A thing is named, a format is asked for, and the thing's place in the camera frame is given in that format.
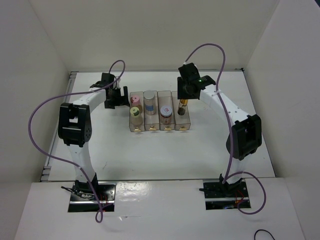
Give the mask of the yellow cap spice bottle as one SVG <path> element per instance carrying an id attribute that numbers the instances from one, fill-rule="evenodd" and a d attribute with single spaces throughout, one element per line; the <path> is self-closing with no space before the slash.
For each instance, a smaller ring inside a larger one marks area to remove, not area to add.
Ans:
<path id="1" fill-rule="evenodd" d="M 140 109 L 136 106 L 130 108 L 130 122 L 134 126 L 140 126 L 143 124 L 143 117 L 141 115 Z"/>

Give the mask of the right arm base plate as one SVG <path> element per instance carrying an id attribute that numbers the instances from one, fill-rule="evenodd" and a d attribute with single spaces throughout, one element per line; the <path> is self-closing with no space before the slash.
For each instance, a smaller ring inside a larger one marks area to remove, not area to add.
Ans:
<path id="1" fill-rule="evenodd" d="M 229 190 L 224 190 L 220 181 L 204 180 L 199 191 L 204 194 L 205 209 L 209 210 L 231 210 L 250 209 L 251 203 L 246 182 L 238 181 L 236 186 Z"/>

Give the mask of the tall black cap bottle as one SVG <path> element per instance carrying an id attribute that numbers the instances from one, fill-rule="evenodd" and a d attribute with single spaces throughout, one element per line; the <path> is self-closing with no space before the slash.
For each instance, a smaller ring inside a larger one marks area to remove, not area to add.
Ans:
<path id="1" fill-rule="evenodd" d="M 177 114 L 180 116 L 183 116 L 186 113 L 187 105 L 188 105 L 187 99 L 180 99 Z"/>

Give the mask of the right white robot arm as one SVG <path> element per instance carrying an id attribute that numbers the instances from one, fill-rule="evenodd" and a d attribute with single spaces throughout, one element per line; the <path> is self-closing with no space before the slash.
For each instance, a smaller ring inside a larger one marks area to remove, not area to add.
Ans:
<path id="1" fill-rule="evenodd" d="M 250 115 L 230 100 L 218 87 L 219 78 L 213 80 L 208 75 L 200 76 L 194 63 L 184 64 L 178 71 L 177 98 L 198 99 L 227 123 L 229 134 L 225 146 L 231 158 L 219 177 L 219 191 L 229 197 L 241 181 L 245 159 L 262 145 L 262 120 L 257 114 Z"/>

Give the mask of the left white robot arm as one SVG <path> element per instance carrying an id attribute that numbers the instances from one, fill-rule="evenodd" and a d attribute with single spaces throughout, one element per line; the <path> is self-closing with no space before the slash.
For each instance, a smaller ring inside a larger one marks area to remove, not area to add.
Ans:
<path id="1" fill-rule="evenodd" d="M 100 193 L 89 152 L 89 140 L 93 134 L 91 113 L 101 104 L 112 109 L 129 104 L 128 90 L 121 95 L 120 79 L 104 72 L 101 79 L 90 86 L 88 93 L 73 102 L 62 103 L 59 108 L 58 136 L 76 164 L 73 191 L 82 193 L 88 200 L 94 200 Z"/>

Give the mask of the silver lid blue label jar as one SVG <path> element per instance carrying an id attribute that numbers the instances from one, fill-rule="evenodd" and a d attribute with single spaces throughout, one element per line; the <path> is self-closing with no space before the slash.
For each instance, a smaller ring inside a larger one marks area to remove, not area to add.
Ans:
<path id="1" fill-rule="evenodd" d="M 154 115 L 156 113 L 156 95 L 152 90 L 147 90 L 143 93 L 144 109 L 147 115 Z"/>

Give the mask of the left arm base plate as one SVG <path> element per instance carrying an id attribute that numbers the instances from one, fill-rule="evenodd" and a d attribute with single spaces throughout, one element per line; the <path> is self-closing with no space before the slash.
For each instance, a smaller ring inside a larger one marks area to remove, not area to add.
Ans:
<path id="1" fill-rule="evenodd" d="M 99 210 L 97 200 L 91 191 L 76 190 L 75 186 L 61 186 L 61 188 L 70 192 L 69 213 L 97 212 Z M 114 182 L 99 182 L 96 193 L 102 210 L 113 212 L 115 210 L 116 184 Z"/>

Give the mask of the red label spice jar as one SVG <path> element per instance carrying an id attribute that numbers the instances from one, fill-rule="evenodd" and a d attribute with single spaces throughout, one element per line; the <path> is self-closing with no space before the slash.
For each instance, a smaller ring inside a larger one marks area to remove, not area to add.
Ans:
<path id="1" fill-rule="evenodd" d="M 163 124 L 170 124 L 172 121 L 173 110 L 169 105 L 163 105 L 160 108 L 160 122 Z"/>

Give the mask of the pink cap spice bottle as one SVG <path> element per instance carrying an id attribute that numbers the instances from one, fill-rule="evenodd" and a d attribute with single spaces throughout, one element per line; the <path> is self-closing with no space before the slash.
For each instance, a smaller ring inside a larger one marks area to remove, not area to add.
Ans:
<path id="1" fill-rule="evenodd" d="M 130 106 L 137 107 L 140 112 L 143 111 L 143 107 L 142 107 L 142 103 L 139 95 L 134 94 L 130 97 Z"/>

